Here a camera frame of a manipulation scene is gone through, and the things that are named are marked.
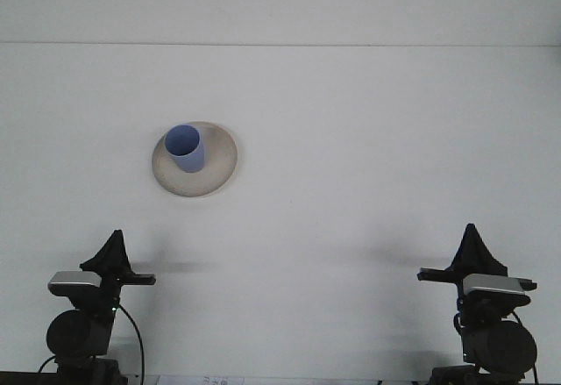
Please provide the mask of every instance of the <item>white backdrop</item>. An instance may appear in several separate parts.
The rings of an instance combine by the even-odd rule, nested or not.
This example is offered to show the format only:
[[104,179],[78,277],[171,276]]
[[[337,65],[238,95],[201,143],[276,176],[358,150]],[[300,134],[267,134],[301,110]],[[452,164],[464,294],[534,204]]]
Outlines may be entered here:
[[[122,228],[150,374],[426,379],[460,362],[456,296],[415,275],[474,222],[538,282],[559,381],[560,3],[0,0],[0,369],[49,355],[46,282]],[[212,196],[152,176],[189,120],[238,143]],[[122,315],[111,355],[138,371]]]
[[[426,379],[460,362],[455,289],[421,283],[474,222],[558,381],[556,47],[0,46],[2,369],[33,370],[70,307],[46,282],[123,228],[151,374]],[[166,129],[240,159],[216,194],[153,179]],[[138,369],[120,315],[111,354]]]
[[561,0],[0,0],[0,40],[559,45]]

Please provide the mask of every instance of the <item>white plate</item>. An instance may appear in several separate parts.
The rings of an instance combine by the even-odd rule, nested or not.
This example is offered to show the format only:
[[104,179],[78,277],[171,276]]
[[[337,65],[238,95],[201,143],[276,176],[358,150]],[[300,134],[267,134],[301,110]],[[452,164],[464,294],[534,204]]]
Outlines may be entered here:
[[204,144],[204,167],[187,173],[177,167],[160,139],[152,154],[152,170],[158,183],[180,196],[203,196],[226,183],[238,162],[238,149],[231,135],[220,126],[208,122],[188,122],[201,133]]

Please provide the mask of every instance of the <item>white wall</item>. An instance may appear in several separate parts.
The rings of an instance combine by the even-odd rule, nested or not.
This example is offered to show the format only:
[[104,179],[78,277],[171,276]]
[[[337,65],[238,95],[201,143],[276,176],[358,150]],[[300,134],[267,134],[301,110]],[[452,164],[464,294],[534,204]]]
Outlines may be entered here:
[[0,39],[559,45],[561,0],[0,0]]
[[[154,29],[167,0],[50,1],[2,0],[12,6],[0,38],[19,43],[0,45],[0,369],[33,370],[49,355],[46,328],[69,303],[46,282],[123,228],[133,268],[158,276],[122,294],[151,374],[426,379],[461,361],[455,289],[415,274],[446,267],[474,222],[512,275],[538,282],[519,313],[542,381],[559,381],[559,47],[24,43],[385,41],[347,7],[297,37],[308,4],[328,0],[269,3],[279,36],[251,30],[265,14],[217,0],[233,8],[185,37]],[[178,0],[165,19],[204,23],[210,0],[198,1]],[[457,3],[417,2],[463,21]],[[408,29],[386,34],[396,44],[557,44],[556,0],[524,3],[518,18],[543,24],[513,37],[501,34],[512,18],[459,37],[449,18],[424,31],[392,4]],[[99,13],[79,17],[84,4]],[[44,12],[59,19],[33,26]],[[131,15],[142,24],[126,23]],[[212,196],[173,196],[153,179],[153,147],[186,120],[219,123],[238,142],[238,169]],[[122,316],[111,346],[125,372],[138,369]]]

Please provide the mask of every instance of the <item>blue cup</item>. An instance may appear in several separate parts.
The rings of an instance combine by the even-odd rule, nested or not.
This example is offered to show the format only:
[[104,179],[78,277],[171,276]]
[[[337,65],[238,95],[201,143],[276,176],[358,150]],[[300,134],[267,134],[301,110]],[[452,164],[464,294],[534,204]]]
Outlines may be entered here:
[[201,134],[192,125],[177,125],[170,129],[164,139],[164,147],[184,172],[198,172],[204,166]]

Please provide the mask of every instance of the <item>black cable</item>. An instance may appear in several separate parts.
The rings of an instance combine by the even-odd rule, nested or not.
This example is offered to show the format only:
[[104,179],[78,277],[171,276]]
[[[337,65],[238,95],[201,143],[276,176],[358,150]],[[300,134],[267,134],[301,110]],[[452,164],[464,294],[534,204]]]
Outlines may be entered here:
[[458,332],[458,335],[462,335],[462,325],[459,323],[459,313],[454,315],[454,328]]
[[[522,324],[522,321],[520,320],[520,317],[516,314],[516,312],[512,311],[512,315],[516,318],[516,322],[517,322],[518,324],[520,324],[520,326],[524,326],[524,325]],[[534,365],[534,366],[532,367],[532,373],[534,374],[534,383],[535,383],[536,385],[540,385],[540,382],[539,382],[539,380],[537,379],[537,369],[536,369],[536,365]]]
[[39,370],[37,371],[37,373],[40,374],[41,372],[43,372],[43,368],[46,366],[46,364],[47,364],[49,361],[54,360],[55,357],[56,357],[56,356],[51,356],[51,357],[49,357],[47,360],[45,360],[45,361],[43,362],[43,364],[41,365],[41,367],[39,368]]
[[144,361],[144,345],[142,344],[142,337],[140,337],[140,331],[138,330],[137,323],[134,322],[134,319],[132,319],[132,316],[129,314],[129,312],[127,312],[126,309],[121,304],[119,304],[119,309],[122,310],[123,313],[126,315],[126,317],[129,318],[132,326],[134,326],[134,331],[136,331],[137,333],[138,343],[140,344],[140,385],[144,385],[145,361]]

